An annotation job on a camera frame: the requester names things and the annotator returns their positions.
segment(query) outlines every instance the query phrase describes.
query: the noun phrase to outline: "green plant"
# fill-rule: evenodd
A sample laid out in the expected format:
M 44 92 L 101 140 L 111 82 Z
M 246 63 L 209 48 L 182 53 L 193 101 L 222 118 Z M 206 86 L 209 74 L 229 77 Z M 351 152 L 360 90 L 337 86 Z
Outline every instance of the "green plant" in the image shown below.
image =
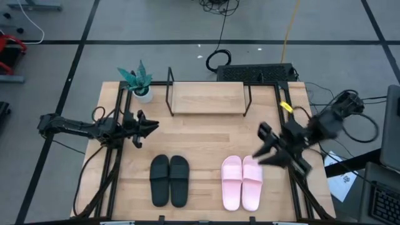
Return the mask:
M 138 96 L 144 96 L 148 93 L 152 74 L 146 74 L 146 69 L 144 68 L 141 60 L 136 74 L 134 72 L 131 74 L 125 69 L 121 68 L 118 68 L 118 71 L 127 81 L 128 90 L 134 91 Z

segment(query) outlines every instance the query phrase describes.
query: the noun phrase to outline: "yellow tag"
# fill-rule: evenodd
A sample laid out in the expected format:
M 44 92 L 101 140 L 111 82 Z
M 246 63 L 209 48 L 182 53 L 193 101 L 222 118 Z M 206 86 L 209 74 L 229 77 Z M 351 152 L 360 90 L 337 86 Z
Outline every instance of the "yellow tag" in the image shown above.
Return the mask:
M 293 113 L 293 108 L 292 108 L 288 103 L 286 103 L 286 102 L 284 102 L 284 101 L 281 101 L 280 105 L 281 105 L 284 109 L 286 109 L 287 112 Z

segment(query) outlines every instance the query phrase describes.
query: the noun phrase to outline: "pink slide sandal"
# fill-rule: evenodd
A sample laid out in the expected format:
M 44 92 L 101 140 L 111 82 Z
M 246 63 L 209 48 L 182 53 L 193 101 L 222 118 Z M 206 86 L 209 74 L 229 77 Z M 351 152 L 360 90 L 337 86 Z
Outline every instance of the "pink slide sandal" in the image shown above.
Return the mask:
M 242 205 L 247 211 L 255 211 L 260 203 L 263 186 L 263 168 L 252 156 L 243 159 Z
M 239 156 L 229 156 L 222 163 L 222 201 L 226 210 L 235 211 L 240 206 L 242 186 L 242 160 Z

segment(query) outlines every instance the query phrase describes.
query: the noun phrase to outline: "gray floor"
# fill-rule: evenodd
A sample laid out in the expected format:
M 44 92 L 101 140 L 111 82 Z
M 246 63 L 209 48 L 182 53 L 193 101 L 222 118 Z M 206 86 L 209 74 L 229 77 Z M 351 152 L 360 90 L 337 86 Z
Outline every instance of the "gray floor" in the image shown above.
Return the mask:
M 28 12 L 46 32 L 45 40 L 80 40 L 94 0 L 65 0 L 63 12 Z M 241 0 L 239 9 L 226 19 L 223 39 L 282 40 L 295 0 Z M 386 40 L 400 40 L 397 0 L 368 1 Z M 13 21 L 26 29 L 22 35 L 3 29 L 25 40 L 40 39 L 18 11 L 9 11 Z M 204 40 L 218 39 L 223 17 L 203 11 L 197 0 L 100 0 L 88 40 Z M 359 0 L 302 0 L 290 33 L 292 40 L 368 40 L 378 37 Z M 85 45 L 62 113 L 71 119 L 90 120 L 101 83 L 121 80 L 116 68 L 136 69 L 140 59 L 154 79 L 165 80 L 168 66 L 177 80 L 215 80 L 205 67 L 215 44 Z M 54 112 L 78 46 L 43 44 L 29 46 L 16 72 L 25 84 L 0 84 L 0 101 L 11 103 L 6 130 L 0 136 L 0 223 L 14 223 L 41 152 L 44 140 L 36 126 L 41 114 Z M 232 53 L 232 64 L 278 63 L 281 45 L 221 45 Z M 400 60 L 400 46 L 390 46 Z M 355 89 L 364 98 L 386 94 L 387 86 L 398 84 L 380 45 L 289 45 L 286 61 L 293 63 L 301 81 L 331 89 Z M 224 64 L 216 56 L 211 66 Z M 309 97 L 326 103 L 330 94 L 312 84 Z M 365 113 L 383 125 L 384 104 L 366 106 Z M 372 135 L 372 126 L 356 117 L 346 121 L 349 132 L 361 138 Z M 84 151 L 87 140 L 57 135 L 56 140 Z M 353 155 L 372 151 L 381 139 L 359 144 L 345 135 L 339 140 Z M 333 141 L 323 144 L 345 157 L 350 155 Z M 83 156 L 52 144 L 26 222 L 66 219 L 71 211 Z M 356 218 L 361 181 L 356 181 L 344 203 L 335 200 L 339 216 Z

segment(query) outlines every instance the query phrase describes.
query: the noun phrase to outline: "yellow cable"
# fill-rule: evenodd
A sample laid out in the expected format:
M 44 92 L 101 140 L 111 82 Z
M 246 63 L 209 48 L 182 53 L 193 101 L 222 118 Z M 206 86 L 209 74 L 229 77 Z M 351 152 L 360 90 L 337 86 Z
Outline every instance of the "yellow cable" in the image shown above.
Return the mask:
M 291 19 L 291 21 L 290 21 L 289 27 L 287 27 L 287 31 L 286 31 L 286 35 L 285 35 L 285 41 L 283 42 L 283 50 L 282 50 L 282 56 L 281 56 L 281 63 L 283 63 L 283 61 L 284 61 L 284 59 L 285 59 L 286 43 L 287 43 L 287 41 L 288 41 L 289 33 L 290 33 L 290 30 L 292 29 L 292 25 L 293 25 L 293 22 L 294 22 L 294 17 L 296 16 L 296 13 L 297 13 L 297 11 L 298 11 L 299 5 L 300 5 L 300 0 L 297 0 L 296 6 L 294 7 L 294 11 L 293 11 L 293 14 L 292 14 L 292 19 Z

